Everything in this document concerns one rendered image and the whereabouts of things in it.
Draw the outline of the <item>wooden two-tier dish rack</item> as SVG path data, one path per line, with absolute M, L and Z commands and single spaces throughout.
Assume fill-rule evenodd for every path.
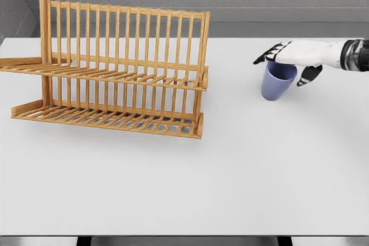
M 0 58 L 39 75 L 15 119 L 201 138 L 209 12 L 40 0 L 40 56 Z

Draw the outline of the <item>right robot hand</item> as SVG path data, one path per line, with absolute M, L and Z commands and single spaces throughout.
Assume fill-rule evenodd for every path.
M 297 87 L 300 87 L 315 80 L 323 70 L 319 53 L 322 46 L 321 41 L 284 41 L 266 50 L 253 64 L 276 62 L 282 65 L 304 66 L 301 77 L 297 82 Z

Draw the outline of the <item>blue cup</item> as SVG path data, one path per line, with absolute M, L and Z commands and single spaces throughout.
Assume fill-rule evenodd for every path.
M 278 100 L 293 83 L 297 72 L 294 65 L 268 62 L 262 80 L 262 96 L 270 101 Z

